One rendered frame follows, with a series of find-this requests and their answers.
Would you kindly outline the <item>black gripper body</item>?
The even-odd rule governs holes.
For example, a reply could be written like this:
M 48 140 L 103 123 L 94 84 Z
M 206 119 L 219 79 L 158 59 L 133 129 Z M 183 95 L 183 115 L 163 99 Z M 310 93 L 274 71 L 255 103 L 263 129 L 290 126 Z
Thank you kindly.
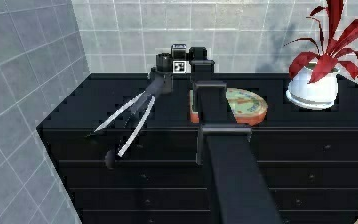
M 169 53 L 156 56 L 156 66 L 149 73 L 150 84 L 130 108 L 133 114 L 144 110 L 152 97 L 158 98 L 160 95 L 173 91 L 172 62 L 172 56 Z

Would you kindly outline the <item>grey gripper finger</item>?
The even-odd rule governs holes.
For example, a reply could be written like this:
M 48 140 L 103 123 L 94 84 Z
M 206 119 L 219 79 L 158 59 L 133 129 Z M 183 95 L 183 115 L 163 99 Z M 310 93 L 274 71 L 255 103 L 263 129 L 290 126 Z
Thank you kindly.
M 142 127 L 144 126 L 145 122 L 147 121 L 148 116 L 151 113 L 151 110 L 153 108 L 155 104 L 155 97 L 152 97 L 148 104 L 147 107 L 138 112 L 137 114 L 133 114 L 130 111 L 130 108 L 128 108 L 127 110 L 130 111 L 130 115 L 127 118 L 124 127 L 127 127 L 129 125 L 129 123 L 136 121 L 137 124 L 134 128 L 134 130 L 132 131 L 131 135 L 128 137 L 128 139 L 124 142 L 124 143 L 120 143 L 120 146 L 116 149 L 110 149 L 106 155 L 105 155 L 105 164 L 106 167 L 108 169 L 113 169 L 115 162 L 122 158 L 123 155 L 126 153 L 127 149 L 131 146 L 131 144 L 133 143 L 133 141 L 135 140 L 135 138 L 138 136 L 139 132 L 141 131 Z
M 127 103 L 123 104 L 119 109 L 117 109 L 112 115 L 110 115 L 104 122 L 102 122 L 90 135 L 99 132 L 102 129 L 105 129 L 112 121 L 114 121 L 119 115 L 124 111 L 134 105 L 139 98 L 144 94 L 144 92 L 136 95 L 134 98 L 130 99 Z

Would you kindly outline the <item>red and gold round sign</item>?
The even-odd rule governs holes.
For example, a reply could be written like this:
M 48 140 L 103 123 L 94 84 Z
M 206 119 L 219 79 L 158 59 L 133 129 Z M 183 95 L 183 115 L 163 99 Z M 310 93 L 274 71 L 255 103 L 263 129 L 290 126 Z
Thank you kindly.
M 264 120 L 268 105 L 258 94 L 241 88 L 227 88 L 224 96 L 226 97 L 228 106 L 222 104 L 220 101 L 216 101 L 215 106 L 202 108 L 202 122 L 235 122 L 254 126 Z

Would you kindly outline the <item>black chest of drawers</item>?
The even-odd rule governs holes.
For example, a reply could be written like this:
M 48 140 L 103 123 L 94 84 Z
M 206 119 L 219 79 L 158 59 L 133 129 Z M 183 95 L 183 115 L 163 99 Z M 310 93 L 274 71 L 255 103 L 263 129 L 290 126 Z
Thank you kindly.
M 310 111 L 287 100 L 284 74 L 227 74 L 224 81 L 267 102 L 249 143 L 283 224 L 357 224 L 358 85 L 340 79 L 335 104 Z M 38 127 L 82 224 L 211 224 L 189 79 L 176 78 L 173 91 L 158 98 L 113 169 L 106 153 L 137 122 L 124 127 L 129 115 L 123 112 L 90 135 L 147 84 L 141 74 L 93 74 Z

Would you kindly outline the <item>white plant pot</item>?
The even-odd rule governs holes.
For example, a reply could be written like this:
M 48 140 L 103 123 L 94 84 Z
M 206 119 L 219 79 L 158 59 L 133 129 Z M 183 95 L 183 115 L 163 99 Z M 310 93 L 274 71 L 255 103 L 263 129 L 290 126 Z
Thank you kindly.
M 323 110 L 332 107 L 337 98 L 339 69 L 334 68 L 319 81 L 309 83 L 315 65 L 310 62 L 290 81 L 286 97 L 301 108 Z

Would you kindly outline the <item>red house plant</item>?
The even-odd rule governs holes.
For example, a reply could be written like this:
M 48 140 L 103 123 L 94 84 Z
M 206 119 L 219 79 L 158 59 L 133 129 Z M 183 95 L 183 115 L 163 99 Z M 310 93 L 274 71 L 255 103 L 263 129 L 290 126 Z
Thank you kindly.
M 354 19 L 336 39 L 335 33 L 342 18 L 344 0 L 326 0 L 326 3 L 326 6 L 319 5 L 314 8 L 308 16 L 308 19 L 315 20 L 318 23 L 320 44 L 317 44 L 310 37 L 295 39 L 295 42 L 309 41 L 313 43 L 317 52 L 301 52 L 294 58 L 288 70 L 291 79 L 294 79 L 302 68 L 313 59 L 316 59 L 317 63 L 313 68 L 308 84 L 316 83 L 326 77 L 337 64 L 343 66 L 353 79 L 358 78 L 358 51 L 349 47 L 350 43 L 358 39 L 358 18 Z M 315 18 L 315 15 L 321 11 L 325 11 L 328 17 L 327 46 L 324 46 L 321 21 Z

